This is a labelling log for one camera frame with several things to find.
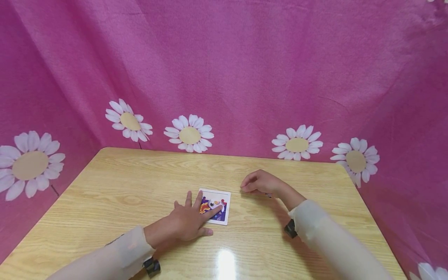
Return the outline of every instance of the white sleeve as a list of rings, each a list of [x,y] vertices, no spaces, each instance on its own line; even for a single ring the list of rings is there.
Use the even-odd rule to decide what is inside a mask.
[[[146,242],[143,228],[137,226],[105,247],[58,270],[48,280],[128,280],[143,268],[143,262],[154,252]]]
[[[302,241],[317,251],[340,279],[393,280],[372,253],[314,201],[306,200],[288,214]]]

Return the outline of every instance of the white daisy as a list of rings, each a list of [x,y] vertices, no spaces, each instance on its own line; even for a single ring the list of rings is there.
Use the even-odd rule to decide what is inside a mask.
[[[338,160],[337,164],[342,165],[350,175],[353,183],[361,188],[361,178],[367,183],[371,175],[375,175],[378,168],[375,166],[379,162],[378,151],[375,146],[367,148],[367,140],[352,138],[350,144],[339,143],[337,148],[332,150],[336,155],[331,160]]]
[[[45,190],[52,179],[59,177],[65,154],[55,154],[60,143],[35,131],[14,137],[16,147],[0,146],[0,192],[8,190],[6,201],[17,198],[25,189],[28,198],[37,190]]]
[[[112,127],[122,130],[123,136],[130,137],[134,142],[138,142],[139,139],[143,142],[148,141],[147,135],[152,135],[152,125],[143,123],[142,115],[134,115],[131,106],[126,104],[123,99],[118,99],[118,101],[120,104],[115,101],[109,102],[113,110],[106,109],[106,119],[114,123]]]
[[[186,150],[189,153],[193,151],[202,153],[207,151],[207,147],[211,147],[210,141],[214,137],[211,133],[211,126],[204,125],[204,119],[198,118],[197,115],[190,115],[187,118],[180,116],[179,119],[172,121],[174,127],[165,127],[164,134],[171,139],[173,144],[179,144],[177,147]]]
[[[418,265],[418,278],[412,272],[409,273],[411,280],[448,280],[448,271],[444,268],[438,267],[435,270],[428,263],[420,263]]]
[[[310,154],[319,153],[319,148],[323,145],[322,141],[316,141],[321,133],[313,133],[313,128],[312,125],[308,127],[301,125],[297,130],[288,128],[287,136],[279,134],[277,139],[272,140],[272,143],[277,146],[272,148],[272,151],[279,153],[277,156],[279,159],[310,159]]]

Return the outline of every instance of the pink backdrop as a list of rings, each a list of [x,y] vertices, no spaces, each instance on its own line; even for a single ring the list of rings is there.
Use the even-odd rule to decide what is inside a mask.
[[[407,275],[443,275],[448,4],[349,2],[0,0],[0,145],[27,137],[31,152],[36,131],[65,155],[32,196],[31,183],[21,193],[0,178],[0,261],[102,147],[298,160],[282,145],[302,137],[302,160],[340,161],[358,182]],[[138,133],[122,130],[125,111]],[[176,120],[190,114],[204,123]],[[206,140],[182,144],[189,125]],[[367,172],[353,173],[339,143],[360,150]]]

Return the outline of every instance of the beige flower center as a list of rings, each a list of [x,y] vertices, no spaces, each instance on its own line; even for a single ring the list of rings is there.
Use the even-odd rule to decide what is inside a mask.
[[[186,144],[196,144],[201,140],[201,134],[192,126],[184,127],[179,133],[179,139]]]
[[[129,128],[130,130],[142,129],[138,120],[131,113],[124,112],[120,117],[120,121],[125,126],[125,128]]]
[[[13,164],[13,175],[19,180],[29,180],[42,174],[48,166],[48,157],[40,151],[25,153]]]
[[[294,153],[306,151],[308,146],[308,141],[303,138],[293,138],[286,142],[286,149]]]
[[[355,172],[359,173],[362,170],[366,169],[366,158],[364,155],[359,151],[350,151],[345,156],[347,163],[349,164],[350,169]]]

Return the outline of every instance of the wood grain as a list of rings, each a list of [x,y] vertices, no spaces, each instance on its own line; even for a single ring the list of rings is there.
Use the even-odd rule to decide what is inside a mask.
[[[276,199],[242,194],[264,169],[317,201],[359,238],[395,279],[406,279],[345,170],[336,164],[104,148],[0,267],[0,279],[45,279],[130,230],[170,213],[200,187],[232,193],[228,226],[157,251],[157,279],[333,279],[324,261],[282,228]],[[135,279],[147,279],[139,273]]]

